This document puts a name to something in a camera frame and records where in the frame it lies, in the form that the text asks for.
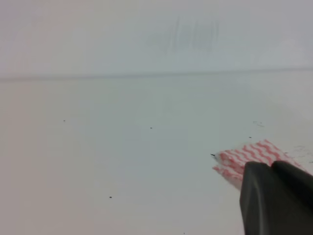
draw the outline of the white wall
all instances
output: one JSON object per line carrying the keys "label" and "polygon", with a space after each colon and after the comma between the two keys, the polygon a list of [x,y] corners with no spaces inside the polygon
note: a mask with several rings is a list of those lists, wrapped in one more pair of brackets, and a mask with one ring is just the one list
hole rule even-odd
{"label": "white wall", "polygon": [[239,234],[210,153],[267,138],[313,172],[312,76],[2,81],[0,233]]}
{"label": "white wall", "polygon": [[3,0],[0,77],[311,67],[308,0]]}

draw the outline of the red and white striped paper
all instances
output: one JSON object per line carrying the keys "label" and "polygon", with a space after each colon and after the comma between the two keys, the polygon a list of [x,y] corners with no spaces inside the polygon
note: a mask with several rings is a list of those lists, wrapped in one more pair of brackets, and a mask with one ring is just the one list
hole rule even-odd
{"label": "red and white striped paper", "polygon": [[214,158],[218,164],[213,169],[229,180],[242,181],[245,164],[250,161],[268,165],[272,165],[274,161],[285,161],[305,170],[268,140],[246,144],[240,149],[221,151],[215,154]]}

